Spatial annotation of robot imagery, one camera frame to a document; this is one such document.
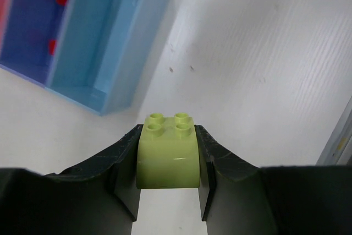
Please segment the light green duplo brick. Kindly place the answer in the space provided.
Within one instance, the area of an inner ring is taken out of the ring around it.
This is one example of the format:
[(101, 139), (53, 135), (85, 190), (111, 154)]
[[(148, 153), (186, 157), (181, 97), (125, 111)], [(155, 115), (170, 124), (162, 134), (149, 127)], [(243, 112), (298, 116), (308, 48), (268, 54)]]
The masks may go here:
[(200, 155), (193, 119), (185, 112), (173, 117), (150, 114), (137, 149), (139, 189), (198, 188)]

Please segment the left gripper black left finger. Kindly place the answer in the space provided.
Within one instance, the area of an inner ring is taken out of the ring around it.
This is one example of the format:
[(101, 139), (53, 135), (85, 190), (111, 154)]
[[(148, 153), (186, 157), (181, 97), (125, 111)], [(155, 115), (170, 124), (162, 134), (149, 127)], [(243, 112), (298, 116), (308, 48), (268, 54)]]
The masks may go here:
[(1, 169), (1, 234), (131, 234), (142, 125), (59, 174)]

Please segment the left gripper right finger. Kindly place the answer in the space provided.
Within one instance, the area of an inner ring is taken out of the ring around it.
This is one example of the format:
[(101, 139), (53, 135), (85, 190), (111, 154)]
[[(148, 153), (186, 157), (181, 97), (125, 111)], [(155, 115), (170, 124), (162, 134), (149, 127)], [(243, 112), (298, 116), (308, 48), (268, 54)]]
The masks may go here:
[(351, 234), (350, 166), (259, 168), (195, 131), (208, 234)]

